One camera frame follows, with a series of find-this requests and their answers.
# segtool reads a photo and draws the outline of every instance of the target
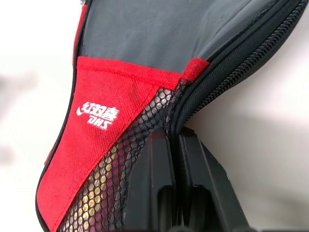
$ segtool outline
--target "black zipper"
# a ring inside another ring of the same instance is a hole
[[[190,114],[186,122],[198,111],[211,103],[235,83],[240,81],[266,54],[284,37],[291,27],[297,23],[302,15],[307,0],[301,1],[280,26],[244,61],[242,62],[218,87],[213,90]]]

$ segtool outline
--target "table tennis paddle case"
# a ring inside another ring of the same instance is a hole
[[[68,111],[36,192],[43,230],[125,229],[130,173],[149,134],[165,131],[177,169],[186,121],[262,67],[307,3],[83,2]]]

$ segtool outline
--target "white background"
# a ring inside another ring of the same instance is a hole
[[[35,190],[66,114],[78,0],[1,1],[0,231],[42,231]],[[188,124],[250,224],[309,228],[309,10],[257,73]]]

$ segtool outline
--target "black fabric edge trim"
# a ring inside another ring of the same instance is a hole
[[[69,101],[69,105],[68,105],[68,110],[67,110],[67,114],[66,114],[66,117],[64,119],[64,122],[63,122],[63,125],[61,127],[61,130],[60,130],[60,133],[59,133],[59,136],[57,137],[57,140],[53,146],[53,149],[51,151],[51,154],[46,162],[46,165],[44,166],[44,169],[41,173],[41,176],[40,176],[40,179],[39,179],[39,182],[38,182],[38,186],[37,186],[37,189],[36,189],[36,193],[35,193],[35,211],[36,211],[36,214],[37,214],[37,217],[38,217],[38,220],[39,220],[39,223],[43,229],[44,232],[49,232],[49,229],[39,211],[39,208],[38,208],[38,202],[37,202],[37,192],[38,192],[38,189],[39,189],[39,186],[40,186],[40,183],[41,183],[41,180],[46,172],[46,170],[48,169],[49,167],[49,164],[58,148],[58,145],[60,143],[60,140],[61,140],[61,137],[62,137],[62,134],[64,132],[64,129],[66,127],[66,124],[67,124],[67,121],[68,121],[68,118],[69,118],[69,114],[70,114],[70,110],[71,110],[71,106],[72,106],[72,102],[73,102],[73,97],[74,97],[74,92],[75,92],[75,85],[76,85],[76,74],[77,74],[77,59],[78,59],[78,56],[79,56],[79,50],[80,50],[80,44],[81,44],[81,38],[82,38],[82,34],[84,32],[84,27],[85,27],[85,23],[86,23],[86,20],[87,20],[87,17],[88,17],[88,13],[89,13],[89,10],[90,10],[90,7],[91,7],[91,3],[92,3],[92,0],[87,0],[85,5],[87,6],[87,11],[85,13],[85,16],[84,16],[84,20],[82,22],[82,26],[81,26],[81,30],[79,31],[79,35],[78,35],[78,39],[77,39],[77,44],[76,44],[76,47],[74,48],[75,49],[75,52],[74,52],[74,61],[73,61],[73,80],[72,80],[72,90],[71,90],[71,96],[70,96],[70,101]]]

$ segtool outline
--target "gray fabric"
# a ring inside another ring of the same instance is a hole
[[[182,72],[207,59],[271,0],[94,0],[82,55]]]

